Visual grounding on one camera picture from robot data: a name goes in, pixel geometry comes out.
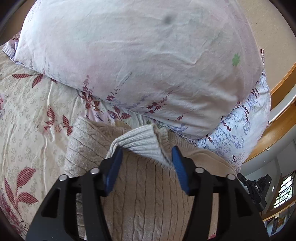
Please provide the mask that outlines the beige cable-knit sweater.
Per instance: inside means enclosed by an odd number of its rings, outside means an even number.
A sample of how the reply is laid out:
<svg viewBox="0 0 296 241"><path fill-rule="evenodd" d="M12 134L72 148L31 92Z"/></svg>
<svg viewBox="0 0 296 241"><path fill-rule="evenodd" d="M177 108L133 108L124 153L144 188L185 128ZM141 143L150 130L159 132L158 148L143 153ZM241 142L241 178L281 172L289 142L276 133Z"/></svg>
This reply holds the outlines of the beige cable-knit sweater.
<svg viewBox="0 0 296 241"><path fill-rule="evenodd" d="M102 199L113 240L182 240L193 198L187 196L171 160L178 146L183 156L210 174L225 177L235 169L217 154L199 149L156 125L133 130L79 117L73 126L64 169L70 177L85 174L123 148L114 189Z"/></svg>

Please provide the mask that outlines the wooden bookshelf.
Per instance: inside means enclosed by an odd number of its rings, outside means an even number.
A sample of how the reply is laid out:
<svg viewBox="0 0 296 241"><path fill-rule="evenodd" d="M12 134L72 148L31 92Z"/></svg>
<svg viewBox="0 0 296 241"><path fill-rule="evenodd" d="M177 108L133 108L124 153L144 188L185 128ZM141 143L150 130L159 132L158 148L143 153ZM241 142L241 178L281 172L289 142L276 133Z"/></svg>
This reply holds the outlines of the wooden bookshelf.
<svg viewBox="0 0 296 241"><path fill-rule="evenodd" d="M287 201L274 208L263 218L267 234L269 237L275 236L288 223L295 211L295 200Z"/></svg>

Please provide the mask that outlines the blue lavender print pillow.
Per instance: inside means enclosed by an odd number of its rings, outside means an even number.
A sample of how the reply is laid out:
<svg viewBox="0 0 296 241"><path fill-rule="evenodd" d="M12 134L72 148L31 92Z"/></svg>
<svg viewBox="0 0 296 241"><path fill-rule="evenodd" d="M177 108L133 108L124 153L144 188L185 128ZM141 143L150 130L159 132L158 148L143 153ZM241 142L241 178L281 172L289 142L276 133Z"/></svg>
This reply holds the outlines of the blue lavender print pillow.
<svg viewBox="0 0 296 241"><path fill-rule="evenodd" d="M263 70L248 97L222 117L215 130L200 139L179 137L179 140L189 150L212 151L238 173L268 127L270 107L270 88Z"/></svg>

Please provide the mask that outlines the wooden headboard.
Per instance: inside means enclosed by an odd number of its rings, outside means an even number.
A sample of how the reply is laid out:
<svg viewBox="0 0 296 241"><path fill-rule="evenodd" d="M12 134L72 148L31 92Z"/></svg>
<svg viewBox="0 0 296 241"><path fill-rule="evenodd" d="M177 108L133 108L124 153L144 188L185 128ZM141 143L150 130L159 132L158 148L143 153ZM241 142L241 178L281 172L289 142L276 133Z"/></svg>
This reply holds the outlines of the wooden headboard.
<svg viewBox="0 0 296 241"><path fill-rule="evenodd" d="M247 162L263 153L279 141L295 126L295 65L271 90L269 125Z"/></svg>

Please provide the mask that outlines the floral bed sheet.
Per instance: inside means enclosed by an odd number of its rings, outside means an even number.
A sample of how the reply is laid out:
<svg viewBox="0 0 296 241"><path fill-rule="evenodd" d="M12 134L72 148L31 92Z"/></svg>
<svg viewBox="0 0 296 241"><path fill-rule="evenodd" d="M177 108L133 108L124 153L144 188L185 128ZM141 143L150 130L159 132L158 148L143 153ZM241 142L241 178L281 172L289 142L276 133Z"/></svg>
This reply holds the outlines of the floral bed sheet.
<svg viewBox="0 0 296 241"><path fill-rule="evenodd" d="M65 155L79 117L128 130L153 123L17 65L1 52L1 211L20 240L57 178L66 174Z"/></svg>

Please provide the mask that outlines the pink floral pillow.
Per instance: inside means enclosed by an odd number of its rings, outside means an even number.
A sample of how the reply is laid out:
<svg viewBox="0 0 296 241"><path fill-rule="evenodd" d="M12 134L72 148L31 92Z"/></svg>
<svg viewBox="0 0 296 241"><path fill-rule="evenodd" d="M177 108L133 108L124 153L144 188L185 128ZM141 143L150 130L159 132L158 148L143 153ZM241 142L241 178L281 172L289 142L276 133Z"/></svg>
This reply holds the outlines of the pink floral pillow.
<svg viewBox="0 0 296 241"><path fill-rule="evenodd" d="M17 64L201 138L263 70L237 1L36 1Z"/></svg>

